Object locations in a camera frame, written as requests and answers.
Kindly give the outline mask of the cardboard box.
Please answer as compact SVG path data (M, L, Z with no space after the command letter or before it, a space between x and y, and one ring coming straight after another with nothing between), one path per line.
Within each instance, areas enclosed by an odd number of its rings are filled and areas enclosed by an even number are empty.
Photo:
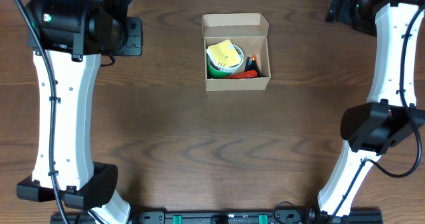
M264 90L270 79L269 23L259 13L207 14L202 16L206 91ZM245 72L248 57L256 55L261 77L210 78L207 55L216 69Z

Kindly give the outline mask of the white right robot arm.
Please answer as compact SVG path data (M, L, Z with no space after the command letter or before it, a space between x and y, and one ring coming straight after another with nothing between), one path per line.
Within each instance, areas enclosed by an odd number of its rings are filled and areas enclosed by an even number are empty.
M372 167L393 178L407 177L418 168L424 111L416 104L414 65L423 18L424 0L330 0L325 20L376 37L377 52L366 103L347 109L341 119L343 146L318 193L317 221L348 222L354 197ZM384 169L380 158L409 135L414 135L417 148L412 167L404 173Z

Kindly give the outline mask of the orange utility knife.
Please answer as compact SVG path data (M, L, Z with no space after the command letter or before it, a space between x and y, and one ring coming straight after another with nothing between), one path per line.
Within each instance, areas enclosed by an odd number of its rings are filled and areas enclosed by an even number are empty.
M255 70L249 70L246 72L241 72L237 74L232 74L227 76L226 79L247 79L247 78L257 78L258 73Z

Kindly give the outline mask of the green tape roll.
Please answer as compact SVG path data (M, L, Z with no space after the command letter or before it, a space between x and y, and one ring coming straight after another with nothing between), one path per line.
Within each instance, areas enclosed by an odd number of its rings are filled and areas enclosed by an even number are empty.
M231 72L225 72L223 70L216 69L213 66L213 62L210 59L209 55L207 55L207 70L210 75L210 78L225 78L232 74Z

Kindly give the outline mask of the black correction tape dispenser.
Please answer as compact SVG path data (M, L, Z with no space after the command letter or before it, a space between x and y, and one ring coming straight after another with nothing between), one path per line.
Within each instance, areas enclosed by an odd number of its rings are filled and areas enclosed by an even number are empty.
M261 77L260 69L258 68L257 62L252 62L251 57L247 58L244 71L255 70L258 73L258 77Z

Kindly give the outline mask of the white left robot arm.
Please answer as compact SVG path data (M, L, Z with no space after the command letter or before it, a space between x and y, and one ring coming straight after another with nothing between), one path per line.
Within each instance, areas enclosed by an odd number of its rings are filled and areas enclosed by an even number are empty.
M101 58L139 56L142 22L133 0L30 0L19 10L39 82L39 148L17 197L56 201L88 212L96 223L137 223L118 193L118 169L95 162L90 148L92 97Z

